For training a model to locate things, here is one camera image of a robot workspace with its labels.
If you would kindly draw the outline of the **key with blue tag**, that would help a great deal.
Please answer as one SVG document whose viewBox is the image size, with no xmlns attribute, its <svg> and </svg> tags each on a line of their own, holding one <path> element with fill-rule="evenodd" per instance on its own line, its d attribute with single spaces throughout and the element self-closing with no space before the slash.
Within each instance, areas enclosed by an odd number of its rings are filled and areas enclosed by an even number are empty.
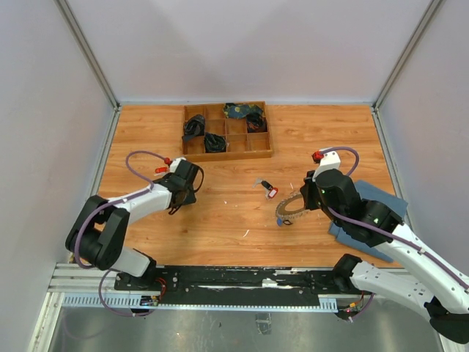
<svg viewBox="0 0 469 352">
<path fill-rule="evenodd" d="M 286 226 L 290 226 L 290 225 L 293 225 L 293 223 L 290 221 L 290 220 L 282 220 L 280 218 L 277 218 L 277 221 L 276 221 L 277 225 L 278 226 L 282 226 L 282 225 L 286 225 Z"/>
</svg>

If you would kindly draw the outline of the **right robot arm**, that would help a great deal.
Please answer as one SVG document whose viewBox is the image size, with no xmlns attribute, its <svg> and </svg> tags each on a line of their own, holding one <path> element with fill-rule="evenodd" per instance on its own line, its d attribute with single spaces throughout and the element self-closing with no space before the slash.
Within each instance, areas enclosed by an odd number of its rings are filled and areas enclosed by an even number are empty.
<svg viewBox="0 0 469 352">
<path fill-rule="evenodd" d="M 337 169 L 309 171 L 300 189 L 308 210 L 321 210 L 353 239 L 402 265 L 409 279 L 375 268 L 351 254 L 337 262 L 333 287 L 383 296 L 421 315 L 445 338 L 468 343 L 468 276 L 427 246 L 387 205 L 361 198 Z"/>
</svg>

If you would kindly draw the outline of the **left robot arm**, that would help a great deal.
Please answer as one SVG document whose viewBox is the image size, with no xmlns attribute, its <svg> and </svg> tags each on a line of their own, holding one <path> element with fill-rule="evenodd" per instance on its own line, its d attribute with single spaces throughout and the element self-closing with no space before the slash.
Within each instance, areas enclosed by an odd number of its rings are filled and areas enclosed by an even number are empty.
<svg viewBox="0 0 469 352">
<path fill-rule="evenodd" d="M 155 261 L 136 249 L 125 246 L 128 226 L 162 211 L 175 214 L 181 207 L 196 202 L 204 180 L 203 169 L 176 158 L 169 172 L 133 193 L 105 199 L 94 195 L 85 202 L 65 241 L 65 248 L 74 254 L 83 268 L 121 271 L 141 290 L 149 290 L 157 281 L 157 272 L 150 268 Z"/>
</svg>

